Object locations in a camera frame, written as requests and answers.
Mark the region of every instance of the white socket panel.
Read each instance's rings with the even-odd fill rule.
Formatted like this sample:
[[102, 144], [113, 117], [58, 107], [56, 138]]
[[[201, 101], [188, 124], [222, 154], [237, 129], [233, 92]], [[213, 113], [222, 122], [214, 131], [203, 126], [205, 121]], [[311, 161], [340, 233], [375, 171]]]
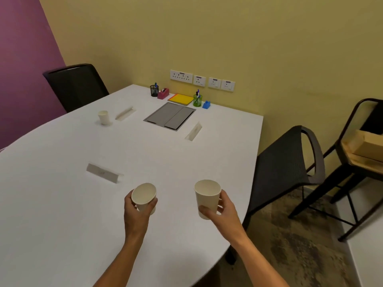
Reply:
[[178, 80], [179, 82], [184, 82], [184, 83], [193, 83], [193, 74], [170, 70], [170, 79]]
[[235, 82], [231, 82], [229, 80], [222, 80], [221, 89], [224, 91], [234, 91]]
[[213, 89], [219, 89], [221, 87], [221, 80], [217, 78], [209, 78], [209, 87]]
[[206, 84], [206, 77], [201, 77], [199, 75], [195, 75], [193, 78], [193, 84], [196, 86], [205, 86]]

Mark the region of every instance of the brown box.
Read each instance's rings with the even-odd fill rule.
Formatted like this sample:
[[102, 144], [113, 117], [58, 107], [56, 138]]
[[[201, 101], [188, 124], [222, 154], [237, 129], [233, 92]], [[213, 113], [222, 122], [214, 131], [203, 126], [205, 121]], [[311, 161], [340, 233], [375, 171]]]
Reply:
[[353, 154], [383, 162], [383, 136], [357, 130], [347, 144]]

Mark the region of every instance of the notebook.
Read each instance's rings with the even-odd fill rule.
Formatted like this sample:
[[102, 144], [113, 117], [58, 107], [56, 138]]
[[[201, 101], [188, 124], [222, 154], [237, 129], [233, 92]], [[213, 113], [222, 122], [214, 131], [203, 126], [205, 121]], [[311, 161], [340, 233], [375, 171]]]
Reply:
[[191, 101], [193, 101], [193, 97], [184, 96], [183, 94], [175, 94], [170, 99], [168, 99], [168, 101], [187, 106]]

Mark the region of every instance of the black chair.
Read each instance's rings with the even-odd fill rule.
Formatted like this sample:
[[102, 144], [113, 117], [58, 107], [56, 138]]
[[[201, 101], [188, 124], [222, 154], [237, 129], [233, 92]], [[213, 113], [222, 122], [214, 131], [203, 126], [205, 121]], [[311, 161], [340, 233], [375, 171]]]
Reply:
[[[309, 176], [304, 165], [302, 133], [310, 140], [316, 163], [315, 174]], [[294, 126], [258, 155], [254, 173], [249, 207], [243, 221], [246, 230], [251, 216], [269, 203], [290, 191], [305, 185], [318, 185], [325, 177], [321, 147], [314, 133], [303, 127]], [[236, 261], [232, 247], [226, 253], [229, 264]]]
[[[313, 207], [310, 206], [311, 204], [316, 202], [319, 198], [321, 198], [323, 195], [328, 193], [334, 187], [339, 188], [340, 190], [334, 195], [334, 197], [331, 200], [331, 203], [335, 203], [339, 201], [341, 198], [347, 196], [354, 219], [355, 219], [355, 223], [347, 222], [338, 217], [334, 217], [331, 214], [321, 211], [321, 213], [325, 215], [333, 217], [341, 222], [347, 223], [352, 226], [352, 228], [350, 228], [349, 231], [347, 231], [343, 236], [341, 236], [338, 239], [338, 241], [346, 240], [347, 237], [358, 226], [360, 226], [364, 221], [366, 221], [383, 204], [383, 199], [382, 199], [364, 217], [358, 220], [357, 214], [355, 212], [355, 209], [352, 203], [352, 199], [349, 194], [350, 190], [354, 188], [358, 183], [360, 183], [366, 177], [383, 181], [382, 173], [379, 173], [378, 171], [372, 171], [371, 169], [366, 169], [364, 167], [361, 167], [360, 165], [355, 165], [353, 163], [353, 159], [351, 158], [350, 153], [346, 151], [347, 144], [344, 141], [342, 141], [342, 138], [345, 135], [355, 113], [357, 112], [357, 109], [362, 103], [366, 101], [376, 102], [377, 104], [374, 110], [372, 110], [367, 120], [365, 121], [365, 123], [362, 125], [361, 130], [378, 134], [378, 135], [383, 134], [383, 100], [370, 98], [370, 99], [363, 99], [359, 101], [354, 107], [354, 109], [352, 110], [351, 115], [348, 118], [346, 125], [344, 126], [338, 140], [323, 155], [323, 158], [324, 158], [328, 156], [328, 154], [336, 150], [342, 164], [333, 173], [331, 173], [321, 185], [319, 185], [312, 193], [310, 193], [307, 196], [307, 198], [305, 198], [289, 215], [289, 218], [293, 218], [294, 216], [298, 215], [306, 208], [314, 209]], [[308, 168], [308, 171], [312, 169], [314, 166], [315, 166], [315, 163]], [[338, 185], [350, 175], [352, 175], [352, 177], [343, 186]]]
[[44, 72], [43, 76], [67, 112], [90, 104], [109, 92], [95, 67], [77, 64]]

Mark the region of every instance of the cup rim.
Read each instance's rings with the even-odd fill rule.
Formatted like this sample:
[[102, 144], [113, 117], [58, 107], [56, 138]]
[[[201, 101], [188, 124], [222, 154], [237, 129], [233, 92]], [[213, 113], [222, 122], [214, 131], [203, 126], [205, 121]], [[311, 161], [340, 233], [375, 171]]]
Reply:
[[[139, 186], [142, 186], [142, 185], [144, 185], [144, 184], [150, 184], [150, 185], [153, 185], [153, 187], [154, 187], [154, 189], [156, 190], [156, 192], [154, 193], [154, 196], [153, 196], [151, 199], [149, 199], [147, 202], [145, 202], [145, 203], [136, 203], [136, 202], [133, 200], [133, 193], [134, 193], [134, 191], [135, 191]], [[134, 202], [136, 205], [144, 205], [144, 204], [150, 203], [150, 202], [156, 197], [156, 195], [157, 195], [157, 188], [156, 188], [156, 186], [155, 186], [154, 184], [152, 184], [152, 183], [146, 182], [146, 183], [142, 183], [142, 184], [136, 186], [136, 188], [133, 189], [131, 199], [132, 199], [132, 202]]]
[[[212, 181], [212, 182], [217, 183], [218, 186], [219, 186], [219, 192], [218, 192], [218, 193], [215, 193], [215, 194], [210, 194], [210, 195], [208, 195], [208, 194], [203, 194], [203, 193], [198, 192], [198, 191], [195, 189], [195, 185], [196, 185], [198, 182], [200, 182], [200, 181], [206, 181], [206, 180], [207, 180], [207, 181]], [[217, 194], [220, 194], [220, 193], [221, 193], [221, 190], [222, 190], [221, 185], [220, 185], [217, 181], [214, 181], [214, 180], [211, 180], [211, 179], [202, 179], [202, 180], [197, 181], [197, 182], [194, 184], [194, 191], [195, 191], [196, 193], [198, 193], [199, 195], [202, 195], [202, 196], [216, 196]]]

